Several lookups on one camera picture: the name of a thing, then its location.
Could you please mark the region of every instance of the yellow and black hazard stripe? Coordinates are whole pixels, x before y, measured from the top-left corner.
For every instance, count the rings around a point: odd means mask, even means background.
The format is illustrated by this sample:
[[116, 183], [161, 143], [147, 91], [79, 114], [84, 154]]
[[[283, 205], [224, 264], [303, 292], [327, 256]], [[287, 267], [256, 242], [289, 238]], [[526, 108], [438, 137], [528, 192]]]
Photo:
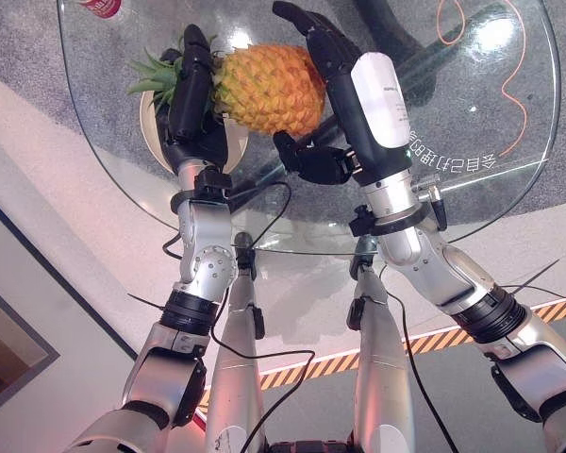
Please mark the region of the yellow and black hazard stripe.
[[[542, 304], [532, 309], [545, 322], [550, 323], [558, 319], [566, 318], [566, 299], [559, 302]], [[425, 334], [410, 341], [413, 354], [424, 354], [426, 352], [438, 351], [445, 347], [453, 347], [460, 344], [472, 342], [472, 338], [459, 327], [450, 327], [438, 332]], [[260, 387], [262, 390], [273, 389], [281, 385], [295, 383], [304, 365], [294, 365], [275, 371], [260, 374]], [[355, 370], [358, 368], [358, 351], [321, 358], [313, 361], [308, 367], [306, 379], [321, 378], [342, 371]], [[209, 390], [204, 391], [198, 409], [208, 412]]]

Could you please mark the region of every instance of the round glass tabletop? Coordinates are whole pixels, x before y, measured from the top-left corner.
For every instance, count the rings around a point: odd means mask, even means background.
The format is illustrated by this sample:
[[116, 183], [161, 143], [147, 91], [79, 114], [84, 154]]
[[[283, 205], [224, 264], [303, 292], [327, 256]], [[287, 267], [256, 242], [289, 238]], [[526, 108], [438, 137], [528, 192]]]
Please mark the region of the round glass tabletop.
[[[119, 2], [98, 3], [117, 8]], [[411, 122], [411, 172], [439, 175], [447, 240], [495, 221], [522, 199], [549, 158], [558, 121], [558, 55], [540, 1], [296, 3], [329, 18], [362, 51], [392, 58]], [[129, 61], [144, 60], [144, 48], [159, 55], [175, 46], [191, 23], [217, 35], [212, 49], [224, 52], [266, 42], [305, 45], [290, 23], [271, 13], [271, 2], [259, 0], [123, 0], [108, 18], [58, 0], [58, 12], [69, 86], [92, 150], [130, 199], [172, 228], [177, 182], [145, 143], [141, 97], [126, 94], [138, 81]], [[323, 140], [341, 144], [330, 114], [325, 108]], [[253, 132], [231, 176], [237, 187], [275, 180], [291, 185], [289, 207], [258, 248], [353, 253], [356, 239], [347, 225], [365, 203], [354, 181], [317, 186], [288, 175], [271, 137]], [[285, 199], [280, 186], [263, 191], [234, 211], [234, 228], [259, 234]]]

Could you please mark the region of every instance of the orange cable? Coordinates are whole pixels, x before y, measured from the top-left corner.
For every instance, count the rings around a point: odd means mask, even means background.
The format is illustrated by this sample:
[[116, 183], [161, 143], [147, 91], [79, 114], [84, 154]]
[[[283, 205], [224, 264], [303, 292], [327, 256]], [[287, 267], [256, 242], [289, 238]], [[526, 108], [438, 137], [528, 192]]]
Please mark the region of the orange cable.
[[522, 67], [522, 63], [524, 62], [524, 54], [526, 53], [526, 29], [524, 28], [524, 22], [522, 21], [522, 16], [520, 15], [518, 9], [516, 9], [516, 7], [514, 7], [509, 0], [505, 0], [505, 2], [513, 9], [513, 12], [518, 17], [518, 21], [520, 21], [520, 27], [522, 28], [522, 54], [520, 55], [520, 61], [518, 62], [516, 69], [514, 69], [513, 73], [511, 73], [511, 75], [506, 79], [506, 81], [503, 82], [503, 85], [501, 86], [501, 94], [504, 95], [505, 98], [509, 99], [511, 102], [513, 102], [520, 108], [524, 119], [522, 122], [522, 130], [520, 131], [518, 138], [514, 141], [514, 143], [508, 146], [502, 153], [500, 153], [499, 157], [502, 157], [505, 154], [509, 154], [511, 150], [520, 142], [520, 140], [524, 135], [524, 131], [526, 130], [526, 123], [528, 122], [528, 112], [526, 111], [526, 107], [522, 104], [522, 102], [520, 102], [518, 99], [513, 97], [508, 92], [506, 92], [506, 86], [511, 81], [511, 79], [513, 79], [513, 77], [515, 77], [516, 74], [518, 74], [518, 71], [520, 71], [520, 68]]
[[456, 38], [451, 41], [447, 41], [441, 32], [441, 14], [442, 14], [442, 7], [444, 6], [444, 0], [440, 0], [438, 4], [438, 10], [436, 11], [436, 33], [438, 33], [438, 39], [441, 40], [446, 45], [453, 45], [457, 41], [459, 41], [463, 37], [463, 32], [465, 31], [465, 15], [463, 14], [463, 8], [459, 4], [458, 0], [453, 0], [455, 6], [457, 7], [459, 14], [461, 15], [461, 31]]
[[[447, 41], [441, 33], [441, 14], [442, 14], [442, 7], [444, 6], [444, 1], [445, 0], [439, 1], [438, 9], [436, 11], [436, 33], [438, 34], [438, 38], [439, 38], [439, 40], [441, 40], [441, 42], [443, 42], [446, 45], [453, 45], [463, 37], [463, 33], [465, 31], [465, 14], [463, 13], [463, 8], [461, 7], [461, 4], [459, 3], [459, 1], [454, 0], [455, 6], [457, 7], [459, 14], [461, 15], [461, 31], [459, 32], [459, 34], [453, 40]], [[518, 135], [518, 138], [510, 146], [508, 146], [504, 151], [502, 151], [499, 154], [499, 157], [502, 157], [506, 154], [509, 154], [511, 152], [511, 150], [514, 147], [516, 147], [516, 145], [522, 139], [524, 132], [526, 131], [526, 124], [528, 122], [528, 112], [526, 111], [526, 107], [524, 106], [524, 104], [522, 104], [522, 102], [520, 102], [517, 98], [515, 98], [514, 96], [512, 96], [511, 94], [509, 94], [506, 91], [506, 86], [513, 79], [513, 77], [515, 77], [516, 74], [518, 74], [518, 71], [520, 71], [520, 68], [522, 68], [522, 64], [524, 62], [524, 54], [526, 53], [526, 29], [524, 27], [524, 22], [522, 20], [522, 16], [520, 14], [520, 11], [518, 11], [518, 9], [509, 0], [504, 0], [504, 1], [509, 5], [509, 7], [513, 10], [514, 14], [518, 18], [518, 21], [520, 22], [520, 27], [522, 29], [523, 39], [522, 39], [522, 54], [520, 55], [520, 61], [518, 61], [518, 65], [513, 70], [511, 75], [509, 75], [509, 77], [503, 82], [503, 85], [501, 85], [501, 94], [506, 99], [509, 99], [511, 102], [513, 102], [514, 104], [516, 104], [520, 108], [520, 110], [522, 111], [522, 115], [523, 115], [524, 119], [523, 119], [523, 123], [522, 123], [522, 129], [520, 131], [520, 134]]]

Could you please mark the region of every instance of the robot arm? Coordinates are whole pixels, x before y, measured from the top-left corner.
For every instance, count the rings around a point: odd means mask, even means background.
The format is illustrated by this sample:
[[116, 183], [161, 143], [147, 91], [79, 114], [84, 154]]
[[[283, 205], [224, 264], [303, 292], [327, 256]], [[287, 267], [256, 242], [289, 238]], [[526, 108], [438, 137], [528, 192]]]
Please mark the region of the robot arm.
[[[566, 342], [441, 237], [446, 216], [440, 192], [435, 184], [420, 187], [412, 180], [408, 117], [390, 59], [361, 54], [320, 14], [287, 2], [275, 2], [273, 11], [306, 36], [352, 146], [344, 159], [334, 156], [325, 168], [337, 162], [367, 197], [369, 208], [357, 208], [350, 224], [354, 235], [377, 238], [385, 262], [453, 317], [494, 362], [493, 378], [512, 407], [543, 422], [547, 450], [566, 452]], [[299, 146], [284, 132], [275, 134], [275, 145], [288, 170], [315, 181], [311, 173], [317, 166], [302, 165], [312, 148]], [[331, 181], [345, 182], [342, 177]], [[430, 207], [436, 221], [427, 217]]]
[[[156, 121], [164, 155], [181, 191], [171, 202], [184, 245], [180, 280], [155, 323], [125, 384], [123, 405], [105, 414], [66, 450], [71, 453], [159, 453], [171, 428], [189, 423], [203, 394], [202, 362], [218, 303], [237, 274], [223, 190], [224, 127], [205, 115], [211, 54], [203, 33], [189, 25], [173, 104]], [[180, 58], [170, 49], [163, 59]]]

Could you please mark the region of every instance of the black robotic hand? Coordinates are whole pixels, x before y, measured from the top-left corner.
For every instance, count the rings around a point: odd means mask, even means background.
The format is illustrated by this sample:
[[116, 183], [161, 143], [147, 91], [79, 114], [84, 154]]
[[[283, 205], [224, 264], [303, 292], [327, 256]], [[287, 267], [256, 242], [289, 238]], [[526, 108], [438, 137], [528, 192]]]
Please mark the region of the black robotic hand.
[[408, 118], [390, 59], [383, 54], [362, 54], [319, 13], [281, 1], [273, 3], [273, 13], [293, 23], [306, 37], [331, 107], [352, 148], [343, 152], [305, 147], [286, 132], [277, 132], [275, 146], [287, 170], [320, 184], [342, 184], [353, 176], [361, 186], [407, 170], [411, 165], [406, 147]]
[[207, 108], [213, 83], [209, 43], [197, 25], [188, 25], [183, 38], [184, 54], [168, 49], [161, 55], [171, 63], [182, 57], [172, 105], [156, 115], [161, 150], [176, 174], [190, 159], [205, 160], [222, 171], [228, 159], [225, 127]]

